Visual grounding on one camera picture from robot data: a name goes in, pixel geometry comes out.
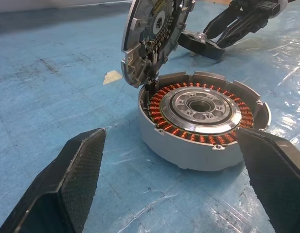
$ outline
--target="center hole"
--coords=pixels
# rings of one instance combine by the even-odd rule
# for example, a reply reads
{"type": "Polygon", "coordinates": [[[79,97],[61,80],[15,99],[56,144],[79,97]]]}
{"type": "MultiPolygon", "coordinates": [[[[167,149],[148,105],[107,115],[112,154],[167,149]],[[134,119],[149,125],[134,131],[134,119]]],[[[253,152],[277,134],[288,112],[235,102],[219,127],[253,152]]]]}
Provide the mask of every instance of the center hole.
{"type": "Polygon", "coordinates": [[[160,17],[156,22],[156,28],[160,28],[163,23],[163,19],[160,17]]]}
{"type": "Polygon", "coordinates": [[[202,100],[193,100],[190,103],[190,108],[192,108],[194,111],[200,112],[200,113],[205,113],[210,111],[211,106],[205,101],[202,100]]]}

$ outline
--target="floor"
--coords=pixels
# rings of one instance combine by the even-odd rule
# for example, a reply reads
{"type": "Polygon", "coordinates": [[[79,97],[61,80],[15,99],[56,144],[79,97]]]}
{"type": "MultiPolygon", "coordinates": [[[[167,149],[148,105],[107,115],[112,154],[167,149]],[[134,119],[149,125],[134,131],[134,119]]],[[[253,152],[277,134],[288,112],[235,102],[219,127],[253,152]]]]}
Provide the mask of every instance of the floor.
{"type": "MultiPolygon", "coordinates": [[[[226,5],[198,2],[187,29],[203,30],[226,5]]],[[[0,14],[0,225],[71,137],[107,128],[85,233],[272,233],[244,164],[181,170],[140,139],[138,90],[123,79],[129,4],[0,14]]],[[[161,74],[195,70],[241,81],[266,101],[269,132],[300,149],[300,0],[216,62],[178,47],[161,74]]]]}

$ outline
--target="blue mat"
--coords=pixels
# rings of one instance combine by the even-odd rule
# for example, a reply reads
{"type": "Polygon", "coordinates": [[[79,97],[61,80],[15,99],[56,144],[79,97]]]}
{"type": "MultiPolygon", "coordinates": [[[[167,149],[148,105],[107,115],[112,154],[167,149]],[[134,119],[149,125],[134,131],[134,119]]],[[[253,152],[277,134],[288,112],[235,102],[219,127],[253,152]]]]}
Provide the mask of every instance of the blue mat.
{"type": "MultiPolygon", "coordinates": [[[[85,233],[272,233],[244,164],[181,170],[140,139],[138,90],[123,79],[121,40],[129,4],[0,14],[0,225],[34,177],[73,136],[107,128],[97,194],[85,233]]],[[[187,29],[227,6],[198,2],[187,29]]],[[[300,0],[223,61],[178,47],[160,73],[195,70],[241,81],[273,114],[269,132],[300,149],[300,0]]]]}

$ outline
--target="copper winding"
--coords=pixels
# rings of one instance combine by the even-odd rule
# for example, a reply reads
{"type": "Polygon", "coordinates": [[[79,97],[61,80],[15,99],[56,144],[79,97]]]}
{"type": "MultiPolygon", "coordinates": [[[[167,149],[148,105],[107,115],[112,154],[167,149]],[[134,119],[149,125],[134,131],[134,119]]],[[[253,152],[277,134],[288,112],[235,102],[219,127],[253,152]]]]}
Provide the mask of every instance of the copper winding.
{"type": "Polygon", "coordinates": [[[173,135],[177,135],[177,133],[179,132],[179,130],[180,130],[180,129],[178,129],[178,128],[175,129],[175,130],[173,130],[172,134],[173,134],[173,135]]]}
{"type": "Polygon", "coordinates": [[[231,135],[232,135],[232,137],[234,137],[234,138],[236,139],[236,132],[235,132],[235,130],[233,130],[233,131],[231,132],[231,135]]]}
{"type": "Polygon", "coordinates": [[[166,94],[167,94],[167,92],[164,91],[163,89],[159,90],[158,93],[159,93],[159,94],[162,94],[162,95],[166,95],[166,94]]]}
{"type": "Polygon", "coordinates": [[[181,138],[190,139],[191,141],[198,141],[201,143],[209,143],[209,144],[227,144],[234,142],[236,140],[236,133],[235,130],[222,134],[222,135],[199,135],[194,133],[189,133],[187,131],[181,131],[176,126],[169,124],[164,117],[161,115],[159,105],[161,99],[169,92],[174,89],[187,87],[187,86],[197,86],[197,87],[203,87],[203,88],[209,88],[216,90],[220,93],[223,93],[224,95],[231,98],[239,107],[241,114],[242,114],[242,120],[239,125],[239,127],[243,128],[253,128],[253,115],[251,112],[251,109],[247,106],[245,102],[243,102],[239,97],[235,96],[234,94],[230,93],[227,90],[222,90],[221,87],[216,88],[213,85],[208,85],[206,83],[200,84],[200,83],[176,83],[173,85],[169,85],[166,87],[163,87],[160,89],[157,93],[155,93],[152,98],[150,99],[149,104],[149,114],[152,117],[152,120],[157,124],[159,128],[162,128],[163,130],[167,132],[171,132],[171,134],[179,136],[181,138]]]}
{"type": "Polygon", "coordinates": [[[172,90],[176,89],[173,85],[169,85],[168,87],[171,88],[172,90]]]}
{"type": "Polygon", "coordinates": [[[185,138],[187,137],[187,132],[184,131],[184,132],[182,133],[181,137],[185,139],[185,138]]]}
{"type": "Polygon", "coordinates": [[[159,110],[159,107],[157,107],[157,106],[150,106],[150,110],[159,110]]]}
{"type": "Polygon", "coordinates": [[[171,91],[171,89],[169,89],[168,87],[164,87],[163,90],[166,91],[166,92],[170,92],[171,91]]]}
{"type": "Polygon", "coordinates": [[[172,127],[173,125],[166,125],[163,129],[168,132],[172,127]]]}
{"type": "Polygon", "coordinates": [[[224,137],[229,143],[235,141],[234,138],[232,138],[231,135],[230,135],[229,133],[223,135],[223,137],[224,137]]]}
{"type": "Polygon", "coordinates": [[[223,139],[223,137],[217,136],[216,138],[217,138],[217,141],[219,142],[220,145],[223,145],[223,144],[226,143],[225,140],[223,139]]]}
{"type": "Polygon", "coordinates": [[[160,98],[157,98],[156,96],[153,96],[153,97],[151,98],[151,100],[152,100],[152,101],[158,101],[158,102],[161,101],[161,99],[160,99],[160,98]]]}
{"type": "Polygon", "coordinates": [[[155,116],[153,117],[153,121],[160,121],[160,120],[164,120],[163,116],[155,116]]]}
{"type": "Polygon", "coordinates": [[[157,101],[151,101],[150,102],[150,105],[154,105],[154,106],[159,106],[159,102],[157,102],[157,101]]]}
{"type": "Polygon", "coordinates": [[[213,136],[208,136],[208,140],[211,144],[214,144],[214,145],[216,144],[216,140],[214,139],[213,136]]]}
{"type": "Polygon", "coordinates": [[[158,122],[157,124],[158,124],[158,126],[160,127],[160,126],[163,126],[163,125],[165,125],[165,124],[167,124],[168,122],[166,121],[166,120],[163,120],[163,121],[160,121],[160,122],[158,122]]]}
{"type": "Polygon", "coordinates": [[[154,110],[151,111],[150,110],[150,115],[155,116],[155,115],[161,115],[161,114],[160,114],[160,111],[154,111],[154,110]]]}
{"type": "Polygon", "coordinates": [[[206,143],[206,138],[205,138],[203,135],[200,135],[200,136],[199,136],[199,141],[200,141],[201,143],[206,143]]]}
{"type": "Polygon", "coordinates": [[[195,141],[195,137],[196,137],[196,134],[194,134],[194,133],[191,134],[190,140],[191,140],[191,141],[195,141]]]}
{"type": "Polygon", "coordinates": [[[242,120],[247,120],[247,121],[252,121],[252,116],[250,116],[250,115],[243,115],[242,116],[242,120]]]}

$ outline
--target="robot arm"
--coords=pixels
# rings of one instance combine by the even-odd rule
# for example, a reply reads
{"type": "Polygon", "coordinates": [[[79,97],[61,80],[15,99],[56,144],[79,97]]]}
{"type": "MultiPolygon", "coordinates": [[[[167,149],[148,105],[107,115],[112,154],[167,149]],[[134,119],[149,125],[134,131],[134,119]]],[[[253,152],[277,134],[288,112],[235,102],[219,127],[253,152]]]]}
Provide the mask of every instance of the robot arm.
{"type": "Polygon", "coordinates": [[[268,19],[278,16],[291,1],[294,0],[233,0],[225,11],[207,25],[203,33],[184,30],[179,44],[200,55],[219,59],[224,48],[233,45],[248,33],[256,33],[265,27],[268,19]],[[214,45],[211,39],[219,35],[221,36],[214,45]],[[196,42],[199,42],[200,48],[196,47],[196,42]]]}

